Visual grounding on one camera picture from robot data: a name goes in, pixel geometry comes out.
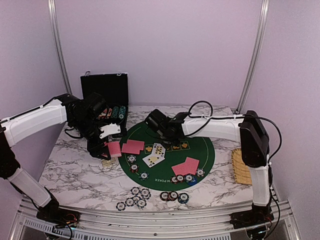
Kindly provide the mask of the toppled brown hundred chip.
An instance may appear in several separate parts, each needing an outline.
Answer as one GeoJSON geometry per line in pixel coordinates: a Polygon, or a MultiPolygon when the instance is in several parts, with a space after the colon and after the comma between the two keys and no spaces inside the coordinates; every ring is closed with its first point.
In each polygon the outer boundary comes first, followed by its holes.
{"type": "Polygon", "coordinates": [[[167,191],[163,191],[161,194],[160,194],[160,199],[162,200],[162,201],[169,201],[170,199],[169,199],[169,193],[167,192],[167,191]]]}

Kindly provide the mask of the round green poker mat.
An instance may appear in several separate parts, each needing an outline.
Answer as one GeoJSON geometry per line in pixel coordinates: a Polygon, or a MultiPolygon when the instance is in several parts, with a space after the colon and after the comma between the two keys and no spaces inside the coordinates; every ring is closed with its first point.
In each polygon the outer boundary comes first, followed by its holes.
{"type": "Polygon", "coordinates": [[[208,137],[185,138],[180,142],[180,146],[171,147],[165,152],[165,159],[159,164],[148,167],[143,158],[151,154],[154,143],[159,140],[155,139],[155,135],[144,122],[139,122],[127,131],[127,136],[120,140],[120,145],[127,143],[127,140],[137,140],[144,142],[144,150],[140,154],[136,154],[135,164],[139,165],[138,172],[130,172],[132,165],[127,161],[128,153],[122,153],[118,159],[119,164],[125,174],[137,184],[158,191],[180,191],[189,186],[185,181],[177,184],[171,183],[171,177],[175,175],[172,166],[184,163],[187,157],[199,160],[198,169],[205,171],[204,177],[197,177],[197,184],[202,181],[212,169],[215,162],[215,149],[212,141],[208,137]],[[139,175],[142,172],[149,173],[147,180],[140,180],[139,175]]]}

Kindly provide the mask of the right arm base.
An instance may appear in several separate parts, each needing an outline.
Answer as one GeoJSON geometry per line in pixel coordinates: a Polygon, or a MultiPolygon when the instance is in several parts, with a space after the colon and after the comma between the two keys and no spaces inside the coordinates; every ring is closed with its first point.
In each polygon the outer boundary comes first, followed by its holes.
{"type": "Polygon", "coordinates": [[[272,222],[274,220],[272,213],[254,212],[253,210],[235,212],[230,215],[229,223],[234,229],[251,227],[259,224],[272,222]]]}

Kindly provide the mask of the front aluminium rail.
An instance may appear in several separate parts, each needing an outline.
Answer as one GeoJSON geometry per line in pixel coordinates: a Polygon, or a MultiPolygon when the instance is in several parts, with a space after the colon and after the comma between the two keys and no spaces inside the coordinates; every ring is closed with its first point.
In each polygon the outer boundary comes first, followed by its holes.
{"type": "MultiPolygon", "coordinates": [[[[302,240],[288,200],[278,203],[280,221],[266,240],[302,240]]],[[[247,231],[268,227],[270,223],[234,229],[230,214],[246,211],[251,202],[173,211],[118,211],[64,207],[80,213],[72,230],[73,240],[250,240],[247,231]]],[[[55,229],[54,224],[36,218],[36,208],[23,198],[8,240],[45,239],[48,233],[58,240],[68,239],[68,229],[55,229]]]]}

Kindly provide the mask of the left aluminium frame post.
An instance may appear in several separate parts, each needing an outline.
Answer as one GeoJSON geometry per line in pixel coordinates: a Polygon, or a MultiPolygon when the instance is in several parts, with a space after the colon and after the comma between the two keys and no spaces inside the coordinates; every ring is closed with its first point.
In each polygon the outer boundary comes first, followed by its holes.
{"type": "Polygon", "coordinates": [[[56,1],[55,0],[48,0],[48,12],[49,12],[49,18],[50,18],[50,24],[52,29],[52,35],[55,45],[55,51],[57,54],[57,60],[59,69],[61,72],[63,84],[65,87],[65,90],[68,94],[72,94],[72,87],[67,71],[67,66],[65,63],[64,53],[63,53],[63,46],[61,42],[61,36],[60,36],[60,30],[59,30],[59,23],[58,23],[58,16],[57,16],[57,10],[56,10],[56,1]]]}

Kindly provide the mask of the card deck in case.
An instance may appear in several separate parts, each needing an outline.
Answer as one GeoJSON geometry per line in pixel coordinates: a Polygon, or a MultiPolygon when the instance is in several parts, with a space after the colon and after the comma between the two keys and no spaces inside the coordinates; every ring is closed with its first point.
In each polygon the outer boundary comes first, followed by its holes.
{"type": "Polygon", "coordinates": [[[98,119],[108,119],[112,114],[112,108],[106,108],[99,116],[98,119]]]}

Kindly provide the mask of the black poker chip case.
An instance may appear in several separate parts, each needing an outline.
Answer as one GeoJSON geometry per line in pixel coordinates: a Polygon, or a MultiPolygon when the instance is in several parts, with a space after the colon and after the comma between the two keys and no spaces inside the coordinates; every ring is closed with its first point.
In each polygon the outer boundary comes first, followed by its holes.
{"type": "Polygon", "coordinates": [[[106,109],[113,107],[126,107],[124,119],[98,119],[97,121],[103,125],[117,124],[120,125],[120,133],[114,134],[114,138],[121,138],[127,135],[127,118],[129,111],[129,88],[127,73],[108,73],[108,74],[93,74],[88,72],[80,77],[82,96],[88,97],[92,93],[97,93],[106,101],[106,109]]]}

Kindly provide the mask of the woven bamboo mat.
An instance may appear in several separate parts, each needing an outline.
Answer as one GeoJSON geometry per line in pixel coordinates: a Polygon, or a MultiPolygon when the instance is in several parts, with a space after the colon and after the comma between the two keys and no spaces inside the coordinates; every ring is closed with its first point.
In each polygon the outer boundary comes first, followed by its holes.
{"type": "Polygon", "coordinates": [[[250,170],[242,160],[241,148],[232,150],[231,163],[235,182],[237,184],[252,185],[250,170]]]}

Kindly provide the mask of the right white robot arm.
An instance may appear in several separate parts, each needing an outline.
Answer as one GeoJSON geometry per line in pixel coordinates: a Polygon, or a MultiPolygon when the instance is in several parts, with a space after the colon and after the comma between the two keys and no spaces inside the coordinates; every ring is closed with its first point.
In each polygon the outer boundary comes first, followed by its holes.
{"type": "Polygon", "coordinates": [[[195,115],[190,110],[179,112],[174,117],[166,116],[160,110],[151,111],[144,122],[158,134],[161,140],[174,143],[188,137],[226,139],[240,143],[244,164],[249,168],[253,202],[247,219],[258,224],[270,212],[273,181],[270,153],[270,138],[263,122],[275,123],[258,116],[253,110],[245,114],[226,116],[195,115]]]}

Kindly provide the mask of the green chip row in case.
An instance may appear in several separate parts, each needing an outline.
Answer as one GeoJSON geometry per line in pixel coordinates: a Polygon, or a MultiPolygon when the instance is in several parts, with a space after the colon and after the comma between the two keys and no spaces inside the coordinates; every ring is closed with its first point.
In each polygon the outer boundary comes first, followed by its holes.
{"type": "Polygon", "coordinates": [[[117,118],[118,118],[118,115],[119,115],[119,110],[120,110],[120,108],[119,108],[118,106],[114,106],[114,107],[112,108],[112,113],[111,113],[110,118],[111,118],[111,119],[117,119],[117,118]]]}

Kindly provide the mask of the blue small blind button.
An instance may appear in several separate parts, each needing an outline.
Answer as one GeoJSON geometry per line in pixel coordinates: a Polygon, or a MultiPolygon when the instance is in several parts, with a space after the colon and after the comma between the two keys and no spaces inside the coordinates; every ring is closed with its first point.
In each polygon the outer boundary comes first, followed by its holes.
{"type": "Polygon", "coordinates": [[[198,179],[195,176],[193,176],[192,180],[188,180],[188,181],[186,181],[186,183],[189,186],[194,186],[194,185],[196,185],[198,183],[198,179]]]}

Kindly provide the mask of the scattered blue ten chip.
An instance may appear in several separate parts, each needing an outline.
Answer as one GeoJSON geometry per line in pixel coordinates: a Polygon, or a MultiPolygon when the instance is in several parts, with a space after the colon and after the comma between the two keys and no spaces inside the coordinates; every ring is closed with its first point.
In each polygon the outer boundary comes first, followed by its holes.
{"type": "Polygon", "coordinates": [[[126,209],[126,203],[121,201],[116,204],[116,209],[118,211],[124,211],[126,209]]]}
{"type": "Polygon", "coordinates": [[[141,198],[136,195],[132,199],[134,200],[135,203],[137,203],[141,198]]]}
{"type": "Polygon", "coordinates": [[[139,208],[144,208],[147,205],[147,202],[144,199],[139,199],[136,204],[139,208]]]}
{"type": "Polygon", "coordinates": [[[130,192],[136,196],[136,195],[139,195],[140,194],[140,188],[139,187],[133,187],[130,192]]]}
{"type": "Polygon", "coordinates": [[[125,204],[126,204],[128,207],[132,207],[132,206],[135,205],[135,200],[134,200],[132,197],[129,197],[129,198],[126,199],[125,204]]]}

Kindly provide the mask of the right aluminium frame post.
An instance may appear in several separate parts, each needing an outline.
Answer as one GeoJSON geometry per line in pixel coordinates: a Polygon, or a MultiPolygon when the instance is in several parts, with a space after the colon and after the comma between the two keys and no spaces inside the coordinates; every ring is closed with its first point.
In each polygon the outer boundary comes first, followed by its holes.
{"type": "Polygon", "coordinates": [[[249,62],[248,71],[245,77],[244,85],[242,88],[242,92],[236,107],[237,112],[241,112],[244,109],[246,100],[250,92],[250,87],[254,79],[256,65],[257,65],[258,58],[263,46],[269,8],[270,8],[270,0],[262,0],[259,20],[257,25],[257,31],[256,31],[256,37],[253,45],[253,51],[252,51],[251,59],[249,62]]]}

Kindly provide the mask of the blue chips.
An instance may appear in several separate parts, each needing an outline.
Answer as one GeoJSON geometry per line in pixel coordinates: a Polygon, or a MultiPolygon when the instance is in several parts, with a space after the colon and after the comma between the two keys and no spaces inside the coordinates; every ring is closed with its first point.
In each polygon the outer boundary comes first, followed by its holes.
{"type": "Polygon", "coordinates": [[[197,177],[202,178],[205,176],[205,171],[202,168],[198,168],[196,170],[196,175],[197,175],[197,177]]]}
{"type": "Polygon", "coordinates": [[[137,157],[135,155],[128,155],[126,158],[127,162],[133,164],[137,161],[137,157]]]}

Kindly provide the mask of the teal chip row in case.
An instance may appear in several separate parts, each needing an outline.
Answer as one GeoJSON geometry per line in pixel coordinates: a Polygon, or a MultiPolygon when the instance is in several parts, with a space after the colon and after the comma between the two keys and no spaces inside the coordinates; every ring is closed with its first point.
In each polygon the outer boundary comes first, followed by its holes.
{"type": "Polygon", "coordinates": [[[126,107],[125,106],[121,106],[119,108],[119,111],[118,111],[118,118],[120,120],[123,120],[125,118],[125,116],[126,116],[126,107]]]}

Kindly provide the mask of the gold blue card box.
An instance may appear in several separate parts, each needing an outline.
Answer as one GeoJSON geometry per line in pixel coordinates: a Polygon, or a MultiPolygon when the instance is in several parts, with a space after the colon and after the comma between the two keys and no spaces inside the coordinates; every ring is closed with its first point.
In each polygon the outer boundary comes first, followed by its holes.
{"type": "Polygon", "coordinates": [[[116,166],[118,163],[114,159],[110,159],[110,160],[104,159],[101,161],[101,164],[103,168],[111,168],[113,166],[116,166]]]}

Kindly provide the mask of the brown chip stack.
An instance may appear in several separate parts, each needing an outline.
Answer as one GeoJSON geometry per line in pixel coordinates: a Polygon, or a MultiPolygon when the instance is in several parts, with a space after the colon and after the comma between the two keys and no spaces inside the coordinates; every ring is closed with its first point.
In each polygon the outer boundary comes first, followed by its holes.
{"type": "Polygon", "coordinates": [[[175,201],[178,198],[178,193],[176,191],[170,191],[168,192],[168,199],[170,201],[175,201]]]}

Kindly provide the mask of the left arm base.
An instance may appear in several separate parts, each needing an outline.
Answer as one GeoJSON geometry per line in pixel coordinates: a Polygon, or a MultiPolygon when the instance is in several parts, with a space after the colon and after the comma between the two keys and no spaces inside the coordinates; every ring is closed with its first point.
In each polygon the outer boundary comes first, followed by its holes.
{"type": "Polygon", "coordinates": [[[39,208],[36,217],[40,220],[56,224],[56,228],[64,226],[76,227],[79,223],[80,213],[64,208],[39,208]]]}

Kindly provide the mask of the teal chip stack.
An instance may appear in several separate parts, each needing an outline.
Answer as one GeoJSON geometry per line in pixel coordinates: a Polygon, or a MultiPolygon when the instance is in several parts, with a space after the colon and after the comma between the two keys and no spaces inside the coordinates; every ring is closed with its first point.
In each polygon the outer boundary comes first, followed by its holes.
{"type": "Polygon", "coordinates": [[[189,195],[185,192],[180,193],[177,200],[180,204],[186,204],[189,201],[189,195]]]}

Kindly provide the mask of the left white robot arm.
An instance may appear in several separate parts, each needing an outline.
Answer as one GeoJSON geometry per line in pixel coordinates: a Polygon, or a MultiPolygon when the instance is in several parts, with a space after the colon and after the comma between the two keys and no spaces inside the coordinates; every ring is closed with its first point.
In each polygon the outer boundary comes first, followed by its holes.
{"type": "Polygon", "coordinates": [[[92,93],[85,99],[71,94],[53,97],[43,105],[8,117],[0,123],[0,176],[22,191],[38,206],[38,210],[53,223],[63,219],[63,211],[56,198],[22,168],[12,151],[19,141],[49,127],[67,123],[87,140],[92,157],[109,159],[103,126],[98,116],[107,108],[104,98],[92,93]]]}

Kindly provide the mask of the aluminium frame post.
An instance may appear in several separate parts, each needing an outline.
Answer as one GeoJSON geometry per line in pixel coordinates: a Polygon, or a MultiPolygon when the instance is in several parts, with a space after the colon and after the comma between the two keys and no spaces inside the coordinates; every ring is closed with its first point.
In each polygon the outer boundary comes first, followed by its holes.
{"type": "Polygon", "coordinates": [[[60,36],[60,30],[59,30],[59,23],[58,23],[58,16],[57,16],[57,10],[56,10],[56,1],[55,0],[48,0],[48,12],[49,12],[49,18],[50,18],[50,24],[52,29],[52,35],[55,45],[55,51],[57,54],[57,60],[59,69],[61,72],[63,84],[65,87],[65,90],[68,94],[72,94],[72,87],[67,71],[67,66],[65,63],[64,53],[63,53],[63,46],[61,42],[61,36],[60,36]]]}
{"type": "Polygon", "coordinates": [[[242,92],[236,107],[237,112],[241,112],[244,109],[246,100],[250,92],[250,87],[254,79],[256,65],[257,65],[258,58],[263,46],[269,8],[270,8],[270,0],[262,0],[259,20],[257,25],[257,31],[256,31],[256,37],[253,45],[253,51],[252,51],[251,59],[249,62],[248,71],[245,77],[244,85],[242,88],[242,92]]]}

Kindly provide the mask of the red playing card deck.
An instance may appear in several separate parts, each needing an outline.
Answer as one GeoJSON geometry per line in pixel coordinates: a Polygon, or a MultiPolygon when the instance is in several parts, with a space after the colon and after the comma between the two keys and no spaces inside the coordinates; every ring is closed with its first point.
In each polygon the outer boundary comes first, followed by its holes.
{"type": "Polygon", "coordinates": [[[119,141],[108,142],[106,144],[106,146],[108,147],[109,154],[110,154],[111,158],[121,157],[122,156],[122,152],[121,152],[121,147],[120,147],[120,142],[119,141]]]}

